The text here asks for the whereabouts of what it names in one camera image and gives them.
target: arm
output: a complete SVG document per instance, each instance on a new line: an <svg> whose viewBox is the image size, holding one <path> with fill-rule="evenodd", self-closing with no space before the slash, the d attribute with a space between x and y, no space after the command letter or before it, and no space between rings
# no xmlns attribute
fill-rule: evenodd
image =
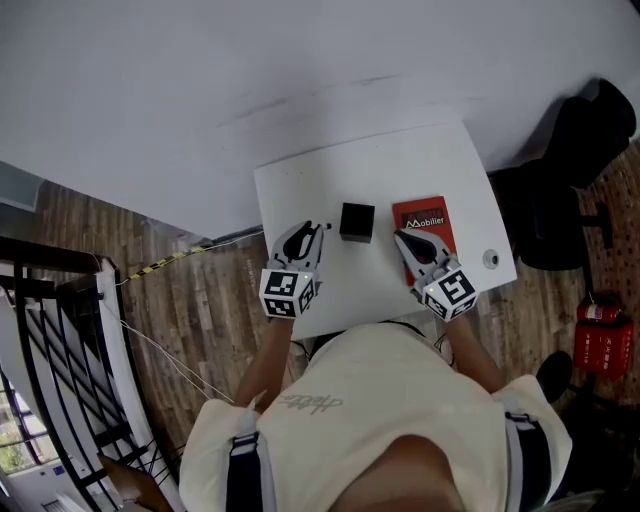
<svg viewBox="0 0 640 512"><path fill-rule="evenodd" d="M460 316L449 322L446 332L461 374L475 380L489 393L506 385L502 371L476 339L466 317Z"/></svg>
<svg viewBox="0 0 640 512"><path fill-rule="evenodd" d="M247 407L251 400L266 391L256 406L258 412L264 412L280 394L292 330L293 320L274 318L271 321L267 339L260 345L240 379L235 397L236 406Z"/></svg>

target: white table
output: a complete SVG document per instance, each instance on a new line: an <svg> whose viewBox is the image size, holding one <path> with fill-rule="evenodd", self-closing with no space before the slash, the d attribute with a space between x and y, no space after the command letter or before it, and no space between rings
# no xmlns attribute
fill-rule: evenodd
<svg viewBox="0 0 640 512"><path fill-rule="evenodd" d="M296 320L293 339L421 311L409 293L393 241L391 205L445 197L458 257L478 290L516 279L511 249L489 180L462 123L440 124L339 144L255 171L267 247L295 223L330 222L322 286ZM342 203L374 205L370 244L343 242ZM483 254L499 255L495 269Z"/></svg>

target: staircase railing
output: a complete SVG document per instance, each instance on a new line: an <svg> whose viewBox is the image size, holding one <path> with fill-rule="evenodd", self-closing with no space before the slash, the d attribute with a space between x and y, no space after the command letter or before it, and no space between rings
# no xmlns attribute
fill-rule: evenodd
<svg viewBox="0 0 640 512"><path fill-rule="evenodd" d="M107 474L100 465L97 454L108 455L147 474L151 474L158 455L163 460L164 469L177 481L177 470L163 444L158 442L153 426L151 425L151 442L137 443L122 407L108 351L102 339L98 306L101 294L98 293L94 277L101 271L101 260L101 257L90 253L0 237L0 261L11 263L14 270L13 277L0 276L0 287L4 288L9 303L15 310L20 347L35 406L62 466L87 505L95 512L101 509L89 492L90 486L97 486L113 508L119 508L107 490L109 485L105 487L104 479ZM82 282L82 286L79 287L80 290L68 283L55 286L53 282L25 277L25 269L78 273L81 274L78 281ZM87 306L92 327L89 333L81 333L78 310L82 307L86 310ZM124 319L122 298L119 295L118 306L120 318ZM67 312L71 312L71 318L67 317ZM92 338L91 343L87 343L87 336ZM42 358L46 360L50 370L47 382L43 382L43 372L38 371L36 364L36 360L40 361ZM144 414L149 418L148 406L128 343L127 358ZM58 401L56 407L59 409L56 410L62 411L66 423L64 428L52 416L53 405L48 402L52 396L51 384ZM75 405L68 403L69 390L74 395ZM74 421L70 407L80 411L84 425L78 425L77 415ZM72 445L68 439L65 444L59 435L63 431L67 432L67 429L73 440ZM81 429L85 429L83 432L88 430L95 446L87 446L86 442L82 442L79 435ZM154 448L151 446L153 442L156 444L155 450L153 456L149 457L147 452ZM79 462L89 472L87 476L81 477L78 474L68 452L79 454Z"/></svg>

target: white t-shirt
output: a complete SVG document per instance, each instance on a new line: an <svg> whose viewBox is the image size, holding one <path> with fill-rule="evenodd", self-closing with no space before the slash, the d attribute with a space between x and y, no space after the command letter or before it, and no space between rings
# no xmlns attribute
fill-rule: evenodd
<svg viewBox="0 0 640 512"><path fill-rule="evenodd" d="M320 349L258 420L278 512L328 510L395 439L409 434L446 454L466 510L505 510L507 441L504 407L496 401L505 392L550 426L553 492L571 439L533 376L492 396L406 327L345 332ZM231 439L245 411L220 400L202 407L180 470L180 495L190 512L225 510Z"/></svg>

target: black chair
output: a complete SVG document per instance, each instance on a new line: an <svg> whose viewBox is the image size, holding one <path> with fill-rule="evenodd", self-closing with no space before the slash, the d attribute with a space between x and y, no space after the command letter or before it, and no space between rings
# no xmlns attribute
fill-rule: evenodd
<svg viewBox="0 0 640 512"><path fill-rule="evenodd" d="M566 100L544 156L490 176L507 232L528 266L570 270L588 262L582 228L602 229L605 249L612 247L607 206L598 215L581 216L576 188L586 188L629 145L636 129L633 107L606 80L592 101Z"/></svg>

